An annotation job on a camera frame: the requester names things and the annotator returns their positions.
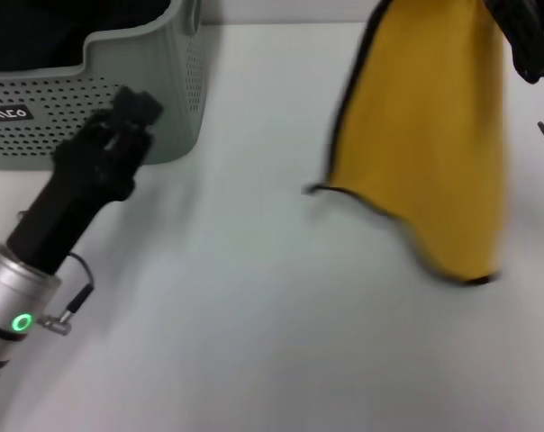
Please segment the grey-green perforated storage box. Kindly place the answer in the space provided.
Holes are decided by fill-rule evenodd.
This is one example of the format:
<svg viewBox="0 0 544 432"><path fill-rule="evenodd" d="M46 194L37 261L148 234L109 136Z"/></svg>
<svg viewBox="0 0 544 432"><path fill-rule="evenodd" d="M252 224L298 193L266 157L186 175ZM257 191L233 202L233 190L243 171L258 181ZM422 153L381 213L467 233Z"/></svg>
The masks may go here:
<svg viewBox="0 0 544 432"><path fill-rule="evenodd" d="M0 122L0 170L49 170L51 155L118 89L145 91L164 111L146 162L182 158L198 140L206 99L202 0L170 0L156 20L86 38L78 66L0 72L0 106L25 104L29 121Z"/></svg>

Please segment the yellow and green towel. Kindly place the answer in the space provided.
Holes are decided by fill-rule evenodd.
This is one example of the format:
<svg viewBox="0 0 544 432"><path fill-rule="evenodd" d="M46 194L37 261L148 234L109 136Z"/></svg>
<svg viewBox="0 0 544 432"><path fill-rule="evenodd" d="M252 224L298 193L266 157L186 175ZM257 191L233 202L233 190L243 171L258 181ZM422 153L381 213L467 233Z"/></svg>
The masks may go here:
<svg viewBox="0 0 544 432"><path fill-rule="evenodd" d="M378 0L332 126L322 179L390 219L458 285L499 273L503 38L483 0Z"/></svg>

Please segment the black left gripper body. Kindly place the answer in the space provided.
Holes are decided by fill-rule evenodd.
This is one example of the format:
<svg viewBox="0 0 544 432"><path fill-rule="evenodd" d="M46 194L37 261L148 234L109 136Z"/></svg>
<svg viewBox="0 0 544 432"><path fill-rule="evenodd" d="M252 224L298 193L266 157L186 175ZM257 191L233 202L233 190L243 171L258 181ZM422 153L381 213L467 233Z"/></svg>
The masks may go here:
<svg viewBox="0 0 544 432"><path fill-rule="evenodd" d="M97 213L135 188L137 156L114 156L89 136L89 125L59 144L49 182L6 241L14 255L55 274Z"/></svg>

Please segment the black brand label sticker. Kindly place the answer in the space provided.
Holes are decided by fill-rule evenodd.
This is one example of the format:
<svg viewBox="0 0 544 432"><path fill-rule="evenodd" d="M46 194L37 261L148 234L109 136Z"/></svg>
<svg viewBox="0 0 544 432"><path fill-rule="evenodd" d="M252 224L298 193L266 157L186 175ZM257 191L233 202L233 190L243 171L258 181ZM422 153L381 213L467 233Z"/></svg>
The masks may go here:
<svg viewBox="0 0 544 432"><path fill-rule="evenodd" d="M33 120L34 116L25 104L0 106L0 122Z"/></svg>

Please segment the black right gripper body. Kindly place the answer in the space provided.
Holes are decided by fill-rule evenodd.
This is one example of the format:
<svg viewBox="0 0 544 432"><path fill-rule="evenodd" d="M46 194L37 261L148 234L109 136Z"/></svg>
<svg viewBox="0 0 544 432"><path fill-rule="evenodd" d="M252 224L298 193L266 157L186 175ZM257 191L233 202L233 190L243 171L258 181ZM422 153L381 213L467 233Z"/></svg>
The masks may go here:
<svg viewBox="0 0 544 432"><path fill-rule="evenodd" d="M512 49L516 72L528 83L544 78L544 0L483 0Z"/></svg>

